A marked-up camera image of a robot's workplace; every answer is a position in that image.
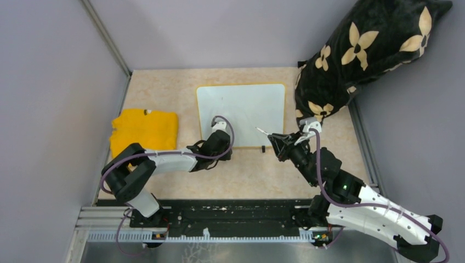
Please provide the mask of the white marker pen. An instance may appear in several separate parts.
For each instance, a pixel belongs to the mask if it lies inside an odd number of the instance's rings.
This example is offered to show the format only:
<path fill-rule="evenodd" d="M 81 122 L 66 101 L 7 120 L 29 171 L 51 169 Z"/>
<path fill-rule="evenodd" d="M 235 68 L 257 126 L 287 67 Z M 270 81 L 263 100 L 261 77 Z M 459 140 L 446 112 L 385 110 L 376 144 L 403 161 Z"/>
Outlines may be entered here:
<path fill-rule="evenodd" d="M 267 131 L 265 131 L 265 130 L 259 128 L 259 127 L 255 127 L 255 128 L 256 128 L 260 133 L 263 133 L 263 134 L 265 134 L 266 136 L 270 135 L 270 133 L 268 133 Z"/>

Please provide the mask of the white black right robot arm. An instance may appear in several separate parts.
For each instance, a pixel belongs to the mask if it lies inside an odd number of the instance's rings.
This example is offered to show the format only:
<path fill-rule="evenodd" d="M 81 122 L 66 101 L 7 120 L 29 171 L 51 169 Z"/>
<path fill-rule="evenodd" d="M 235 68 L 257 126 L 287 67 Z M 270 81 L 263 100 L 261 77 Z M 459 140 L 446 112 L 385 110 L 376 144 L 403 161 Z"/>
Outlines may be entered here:
<path fill-rule="evenodd" d="M 443 219 L 413 213 L 382 196 L 342 169 L 342 161 L 320 145 L 312 152 L 300 133 L 268 135 L 280 162 L 291 161 L 310 186 L 318 187 L 305 215 L 294 220 L 301 228 L 341 226 L 374 237 L 413 262 L 432 262 L 439 255 L 437 239 Z"/>

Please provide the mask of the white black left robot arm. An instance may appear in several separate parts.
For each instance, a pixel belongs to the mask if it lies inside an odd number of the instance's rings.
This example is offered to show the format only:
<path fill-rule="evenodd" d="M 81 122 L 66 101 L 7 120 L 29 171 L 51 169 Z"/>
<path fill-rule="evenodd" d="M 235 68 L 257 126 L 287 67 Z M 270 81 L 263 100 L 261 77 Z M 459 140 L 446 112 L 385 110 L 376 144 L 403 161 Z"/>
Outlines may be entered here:
<path fill-rule="evenodd" d="M 207 140 L 179 150 L 154 151 L 139 143 L 130 144 L 102 169 L 100 186 L 117 201 L 137 210 L 150 226 L 159 226 L 165 213 L 159 201 L 145 189 L 148 180 L 162 173 L 212 169 L 218 161 L 230 160 L 234 141 L 233 132 L 216 130 Z"/>

